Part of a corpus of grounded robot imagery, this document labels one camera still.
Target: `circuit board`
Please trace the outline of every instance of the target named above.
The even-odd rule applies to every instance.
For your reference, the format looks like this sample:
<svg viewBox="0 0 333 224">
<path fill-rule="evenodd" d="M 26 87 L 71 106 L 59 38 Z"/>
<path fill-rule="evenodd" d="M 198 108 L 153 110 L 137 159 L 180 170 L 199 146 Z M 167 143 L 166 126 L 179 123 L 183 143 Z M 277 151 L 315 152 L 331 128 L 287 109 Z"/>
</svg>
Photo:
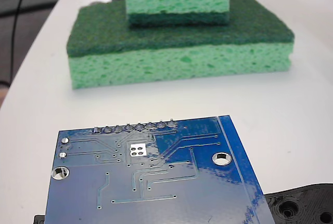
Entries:
<svg viewBox="0 0 333 224">
<path fill-rule="evenodd" d="M 59 132 L 45 224 L 273 224 L 229 116 Z"/>
</svg>

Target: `black cable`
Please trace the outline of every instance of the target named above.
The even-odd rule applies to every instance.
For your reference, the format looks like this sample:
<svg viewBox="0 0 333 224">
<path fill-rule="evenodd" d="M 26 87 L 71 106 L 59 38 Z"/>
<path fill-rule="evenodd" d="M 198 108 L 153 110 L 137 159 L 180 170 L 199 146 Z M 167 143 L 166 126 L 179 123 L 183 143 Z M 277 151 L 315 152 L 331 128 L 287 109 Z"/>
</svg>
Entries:
<svg viewBox="0 0 333 224">
<path fill-rule="evenodd" d="M 10 83 L 7 81 L 0 81 L 0 85 L 6 86 L 6 87 L 10 87 Z"/>
<path fill-rule="evenodd" d="M 14 47 L 15 47 L 15 32 L 16 32 L 16 24 L 17 19 L 20 14 L 20 8 L 23 0 L 19 0 L 19 3 L 16 8 L 15 16 L 14 16 L 14 24 L 12 26 L 11 32 L 11 43 L 10 43 L 10 82 L 12 83 L 14 78 Z"/>
</svg>

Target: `white table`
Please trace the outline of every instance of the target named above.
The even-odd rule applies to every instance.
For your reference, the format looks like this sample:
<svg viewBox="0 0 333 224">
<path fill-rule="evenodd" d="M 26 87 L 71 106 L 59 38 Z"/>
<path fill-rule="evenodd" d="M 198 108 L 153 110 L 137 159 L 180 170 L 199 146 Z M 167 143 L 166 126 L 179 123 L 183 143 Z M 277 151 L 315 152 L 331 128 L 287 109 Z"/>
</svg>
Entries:
<svg viewBox="0 0 333 224">
<path fill-rule="evenodd" d="M 264 193 L 333 183 L 333 0 L 258 0 L 295 32 L 289 72 L 72 90 L 59 0 L 0 109 L 1 223 L 44 214 L 58 131 L 230 114 Z"/>
</svg>

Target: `screw hole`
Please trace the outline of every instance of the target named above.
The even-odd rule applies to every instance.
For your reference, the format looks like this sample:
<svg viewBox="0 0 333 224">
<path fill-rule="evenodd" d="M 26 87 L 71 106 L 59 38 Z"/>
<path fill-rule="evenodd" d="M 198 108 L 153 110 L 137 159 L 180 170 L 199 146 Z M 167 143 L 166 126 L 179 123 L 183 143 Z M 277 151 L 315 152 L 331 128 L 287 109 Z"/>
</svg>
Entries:
<svg viewBox="0 0 333 224">
<path fill-rule="evenodd" d="M 212 157 L 213 163 L 218 166 L 226 166 L 232 161 L 232 157 L 224 152 L 216 153 Z"/>
<path fill-rule="evenodd" d="M 322 223 L 332 223 L 333 217 L 329 212 L 324 212 L 321 214 Z"/>
<path fill-rule="evenodd" d="M 280 213 L 286 218 L 291 218 L 297 215 L 298 210 L 299 210 L 298 205 L 292 201 L 283 202 L 279 206 Z"/>
<path fill-rule="evenodd" d="M 55 180 L 64 180 L 69 175 L 69 169 L 66 167 L 56 167 L 51 172 L 51 177 Z"/>
</svg>

